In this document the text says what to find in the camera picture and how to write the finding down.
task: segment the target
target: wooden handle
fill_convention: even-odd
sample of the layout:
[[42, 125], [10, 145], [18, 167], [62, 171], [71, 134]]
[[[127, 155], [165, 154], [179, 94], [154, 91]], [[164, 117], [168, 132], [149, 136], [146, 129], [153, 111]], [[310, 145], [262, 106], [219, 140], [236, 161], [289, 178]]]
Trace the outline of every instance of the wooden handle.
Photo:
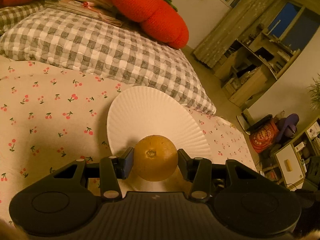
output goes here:
[[287, 168], [287, 171], [292, 171], [292, 166], [291, 166], [290, 160], [285, 160], [284, 165]]

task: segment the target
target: orange fruit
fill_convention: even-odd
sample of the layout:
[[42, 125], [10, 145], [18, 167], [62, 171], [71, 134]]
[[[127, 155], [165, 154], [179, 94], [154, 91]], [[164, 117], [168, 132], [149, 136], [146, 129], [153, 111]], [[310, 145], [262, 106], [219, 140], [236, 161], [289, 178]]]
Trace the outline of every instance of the orange fruit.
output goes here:
[[150, 135], [134, 147], [133, 168], [148, 181], [169, 178], [178, 165], [178, 152], [172, 141], [161, 135]]

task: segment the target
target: checkered pillow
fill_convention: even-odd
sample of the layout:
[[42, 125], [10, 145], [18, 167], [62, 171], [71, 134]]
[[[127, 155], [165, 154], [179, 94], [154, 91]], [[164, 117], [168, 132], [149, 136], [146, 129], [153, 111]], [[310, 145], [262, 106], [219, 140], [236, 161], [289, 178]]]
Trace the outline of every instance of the checkered pillow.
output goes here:
[[73, 13], [46, 8], [26, 17], [0, 37], [0, 55], [153, 87], [182, 105], [216, 111], [180, 50]]
[[0, 8], [0, 36], [30, 14], [43, 9], [43, 2]]

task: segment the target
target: white paper plate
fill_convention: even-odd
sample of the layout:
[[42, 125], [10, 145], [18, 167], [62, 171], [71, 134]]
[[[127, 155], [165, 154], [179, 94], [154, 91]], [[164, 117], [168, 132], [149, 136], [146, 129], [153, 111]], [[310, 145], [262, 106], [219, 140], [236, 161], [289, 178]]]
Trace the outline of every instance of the white paper plate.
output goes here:
[[[169, 95], [150, 87], [132, 87], [114, 99], [108, 113], [107, 134], [111, 152], [117, 156], [148, 135], [162, 135], [191, 158], [211, 159], [207, 140], [188, 111]], [[177, 191], [184, 183], [181, 180], [179, 169], [161, 182], [145, 181], [134, 175], [133, 169], [121, 186], [122, 190]]]

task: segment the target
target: purple hat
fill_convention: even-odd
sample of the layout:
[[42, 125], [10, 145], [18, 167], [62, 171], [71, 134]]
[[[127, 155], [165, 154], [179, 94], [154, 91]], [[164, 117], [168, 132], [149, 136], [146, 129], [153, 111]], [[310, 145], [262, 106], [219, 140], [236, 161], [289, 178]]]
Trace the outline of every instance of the purple hat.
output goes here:
[[277, 123], [279, 133], [277, 134], [276, 142], [279, 142], [283, 135], [289, 138], [293, 137], [297, 132], [296, 125], [298, 122], [299, 116], [297, 114], [290, 114], [288, 117], [280, 119]]

